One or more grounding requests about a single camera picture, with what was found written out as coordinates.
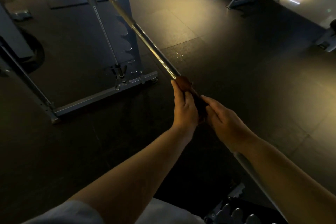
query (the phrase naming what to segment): right hand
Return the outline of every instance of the right hand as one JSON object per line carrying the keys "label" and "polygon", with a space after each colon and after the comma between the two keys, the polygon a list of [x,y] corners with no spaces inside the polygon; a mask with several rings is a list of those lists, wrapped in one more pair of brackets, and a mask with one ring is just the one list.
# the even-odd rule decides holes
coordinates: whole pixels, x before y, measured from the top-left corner
{"label": "right hand", "polygon": [[208,123],[230,151],[241,153],[246,143],[258,138],[233,110],[226,108],[212,98],[204,95],[201,95],[201,98],[209,104],[206,107]]}

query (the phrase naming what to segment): finger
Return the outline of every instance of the finger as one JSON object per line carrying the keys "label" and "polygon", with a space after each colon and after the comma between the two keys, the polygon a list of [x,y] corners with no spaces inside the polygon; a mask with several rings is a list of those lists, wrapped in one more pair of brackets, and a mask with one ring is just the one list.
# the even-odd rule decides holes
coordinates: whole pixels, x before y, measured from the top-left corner
{"label": "finger", "polygon": [[185,101],[183,92],[180,90],[179,86],[174,80],[171,80],[170,82],[174,88],[175,105],[184,105]]}
{"label": "finger", "polygon": [[205,109],[207,110],[207,114],[208,114],[207,121],[212,126],[212,128],[216,127],[216,125],[221,123],[216,112],[212,109],[210,105],[208,105]]}
{"label": "finger", "polygon": [[189,106],[195,105],[193,95],[189,91],[186,91],[184,94],[185,94],[185,103],[188,104]]}
{"label": "finger", "polygon": [[217,100],[206,97],[205,95],[201,95],[201,98],[212,107],[212,109],[216,112],[218,116],[220,116],[220,113],[223,109],[226,109],[226,107],[219,103]]}

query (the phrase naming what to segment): floor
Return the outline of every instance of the floor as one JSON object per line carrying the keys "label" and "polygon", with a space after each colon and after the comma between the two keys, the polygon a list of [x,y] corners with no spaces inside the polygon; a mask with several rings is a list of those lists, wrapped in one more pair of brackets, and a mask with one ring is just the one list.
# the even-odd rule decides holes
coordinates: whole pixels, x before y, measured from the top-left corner
{"label": "floor", "polygon": [[[17,1],[34,14],[21,26],[46,53],[31,77],[57,106],[111,87],[103,41],[88,31],[91,37],[78,40],[85,29],[99,30],[94,20],[85,20],[93,16],[89,6],[50,10],[46,0]],[[237,10],[228,10],[229,2],[130,0],[138,24],[197,91],[233,109],[255,133],[336,193],[336,56],[313,45],[324,29],[271,0]],[[110,8],[99,3],[105,22]],[[9,78],[0,77],[4,223],[23,222],[62,203],[170,127],[169,77],[140,43],[139,49],[144,66],[158,71],[158,83],[65,115],[57,125]],[[271,207],[203,124],[156,197],[204,215],[225,195],[223,184],[231,179],[246,185],[244,199]]]}

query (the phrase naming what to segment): white sleeve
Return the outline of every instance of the white sleeve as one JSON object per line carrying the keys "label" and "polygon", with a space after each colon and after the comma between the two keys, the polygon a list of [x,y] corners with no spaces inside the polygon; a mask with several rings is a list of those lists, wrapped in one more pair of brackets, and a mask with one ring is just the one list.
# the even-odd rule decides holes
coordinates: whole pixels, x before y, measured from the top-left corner
{"label": "white sleeve", "polygon": [[99,213],[80,201],[65,203],[23,224],[104,224]]}

